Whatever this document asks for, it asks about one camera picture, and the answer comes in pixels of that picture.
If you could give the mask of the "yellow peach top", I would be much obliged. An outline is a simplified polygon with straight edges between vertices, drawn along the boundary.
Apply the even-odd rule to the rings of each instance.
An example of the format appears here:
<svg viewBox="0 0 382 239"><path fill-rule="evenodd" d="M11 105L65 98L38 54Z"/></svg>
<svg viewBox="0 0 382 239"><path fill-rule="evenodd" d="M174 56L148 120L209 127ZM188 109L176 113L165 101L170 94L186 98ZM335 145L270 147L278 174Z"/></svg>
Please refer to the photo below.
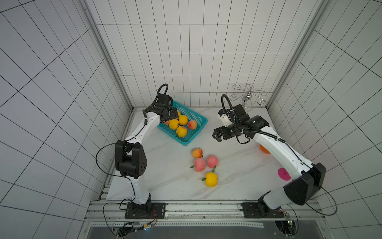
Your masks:
<svg viewBox="0 0 382 239"><path fill-rule="evenodd" d="M189 119L186 115L180 115L179 116L179 124L180 125L187 125L189 122Z"/></svg>

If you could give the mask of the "orange red peach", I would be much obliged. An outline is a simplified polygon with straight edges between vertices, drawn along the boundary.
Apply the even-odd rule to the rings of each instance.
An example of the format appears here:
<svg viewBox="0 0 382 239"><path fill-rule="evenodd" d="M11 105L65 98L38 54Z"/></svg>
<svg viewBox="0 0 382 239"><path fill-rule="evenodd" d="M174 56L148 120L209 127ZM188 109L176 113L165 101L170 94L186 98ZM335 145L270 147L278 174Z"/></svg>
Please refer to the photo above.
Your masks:
<svg viewBox="0 0 382 239"><path fill-rule="evenodd" d="M192 150L192 156L197 159L197 158L203 158L203 150L200 148L196 148Z"/></svg>
<svg viewBox="0 0 382 239"><path fill-rule="evenodd" d="M198 127L198 123L195 120L191 120L188 122L188 128L194 130Z"/></svg>

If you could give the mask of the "pink peach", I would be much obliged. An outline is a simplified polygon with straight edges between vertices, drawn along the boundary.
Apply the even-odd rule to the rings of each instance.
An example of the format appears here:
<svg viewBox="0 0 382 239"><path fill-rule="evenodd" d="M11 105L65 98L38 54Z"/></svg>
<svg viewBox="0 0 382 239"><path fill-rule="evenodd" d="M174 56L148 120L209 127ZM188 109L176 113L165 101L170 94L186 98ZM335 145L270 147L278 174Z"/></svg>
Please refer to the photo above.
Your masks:
<svg viewBox="0 0 382 239"><path fill-rule="evenodd" d="M206 162L203 158L196 158L191 168L194 169L195 172L203 172L206 168Z"/></svg>
<svg viewBox="0 0 382 239"><path fill-rule="evenodd" d="M207 157L207 166L211 169L213 169L214 167L218 166L219 164L219 159L214 156L214 155L210 155Z"/></svg>

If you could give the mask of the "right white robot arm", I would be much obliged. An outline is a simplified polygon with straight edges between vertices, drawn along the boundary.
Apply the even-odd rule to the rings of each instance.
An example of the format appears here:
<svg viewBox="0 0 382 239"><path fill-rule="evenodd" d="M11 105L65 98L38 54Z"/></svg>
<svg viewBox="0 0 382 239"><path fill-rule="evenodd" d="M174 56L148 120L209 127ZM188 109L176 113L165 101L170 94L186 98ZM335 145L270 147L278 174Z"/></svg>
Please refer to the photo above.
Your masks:
<svg viewBox="0 0 382 239"><path fill-rule="evenodd" d="M223 126L214 130L212 137L221 142L244 135L263 146L287 171L291 181L277 190L263 194L258 203L267 210L294 203L304 205L322 187L326 168L314 164L294 150L277 135L261 116L249 117L242 105L220 109L218 116Z"/></svg>

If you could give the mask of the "teal plastic basket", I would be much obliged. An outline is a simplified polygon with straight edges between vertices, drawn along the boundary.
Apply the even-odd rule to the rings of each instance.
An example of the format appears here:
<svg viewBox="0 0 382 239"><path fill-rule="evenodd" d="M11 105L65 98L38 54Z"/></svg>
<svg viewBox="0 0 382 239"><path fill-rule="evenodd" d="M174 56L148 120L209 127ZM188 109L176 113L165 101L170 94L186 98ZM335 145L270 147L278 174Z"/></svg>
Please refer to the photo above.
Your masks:
<svg viewBox="0 0 382 239"><path fill-rule="evenodd" d="M169 128L168 125L160 123L157 128L169 135L172 139L179 142L183 146L187 146L206 126L208 123L208 119L196 111L178 103L177 101L173 101L173 107L177 108L180 113L185 114L190 120L195 120L197 122L196 129L188 129L188 133L185 137L178 137L175 130Z"/></svg>

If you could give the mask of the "silver metal cup rack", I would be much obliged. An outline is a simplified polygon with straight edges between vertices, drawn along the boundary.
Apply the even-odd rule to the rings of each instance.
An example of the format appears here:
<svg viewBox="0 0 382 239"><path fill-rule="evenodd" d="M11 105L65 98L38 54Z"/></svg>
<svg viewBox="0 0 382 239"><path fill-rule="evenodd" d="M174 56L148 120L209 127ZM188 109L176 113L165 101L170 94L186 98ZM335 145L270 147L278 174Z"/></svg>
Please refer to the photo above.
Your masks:
<svg viewBox="0 0 382 239"><path fill-rule="evenodd" d="M231 101L239 102L245 109L250 107L262 107L266 104L268 93L263 90L255 90L252 84L234 84L234 93L230 95Z"/></svg>

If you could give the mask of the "orange plastic bowl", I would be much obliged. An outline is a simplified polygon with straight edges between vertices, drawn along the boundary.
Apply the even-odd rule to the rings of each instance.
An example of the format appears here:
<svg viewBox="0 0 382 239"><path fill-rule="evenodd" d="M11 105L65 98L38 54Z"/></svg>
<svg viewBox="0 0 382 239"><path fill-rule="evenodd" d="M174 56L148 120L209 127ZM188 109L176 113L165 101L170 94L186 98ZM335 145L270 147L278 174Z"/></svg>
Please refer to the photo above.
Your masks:
<svg viewBox="0 0 382 239"><path fill-rule="evenodd" d="M263 152L263 153L266 153L266 154L271 154L265 147L263 147L262 145L260 145L260 150Z"/></svg>

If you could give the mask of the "pink plastic goblet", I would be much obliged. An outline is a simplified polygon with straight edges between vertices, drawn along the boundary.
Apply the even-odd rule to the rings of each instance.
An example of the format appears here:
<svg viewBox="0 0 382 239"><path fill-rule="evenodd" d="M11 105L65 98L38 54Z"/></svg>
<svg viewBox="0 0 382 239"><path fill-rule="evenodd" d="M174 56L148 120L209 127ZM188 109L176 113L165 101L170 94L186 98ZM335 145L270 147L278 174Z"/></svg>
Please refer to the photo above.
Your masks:
<svg viewBox="0 0 382 239"><path fill-rule="evenodd" d="M291 180L291 176L289 175L289 173L287 172L287 170L285 168L278 169L278 176L280 177L280 179L282 179L284 181L290 181Z"/></svg>

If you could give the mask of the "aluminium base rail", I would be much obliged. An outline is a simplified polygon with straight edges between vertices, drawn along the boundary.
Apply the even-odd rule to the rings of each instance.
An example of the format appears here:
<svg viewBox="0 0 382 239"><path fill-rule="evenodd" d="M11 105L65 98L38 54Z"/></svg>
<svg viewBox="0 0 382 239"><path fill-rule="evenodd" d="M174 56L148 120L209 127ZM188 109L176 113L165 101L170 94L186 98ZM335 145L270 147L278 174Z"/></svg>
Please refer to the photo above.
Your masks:
<svg viewBox="0 0 382 239"><path fill-rule="evenodd" d="M180 226L245 226L262 228L263 221L282 222L301 226L305 221L316 221L324 226L326 219L307 206L282 206L270 210L269 216L260 218L246 213L244 206L256 201L154 201L149 213L139 213L128 202L91 202L85 221L91 226L118 229L130 227Z"/></svg>

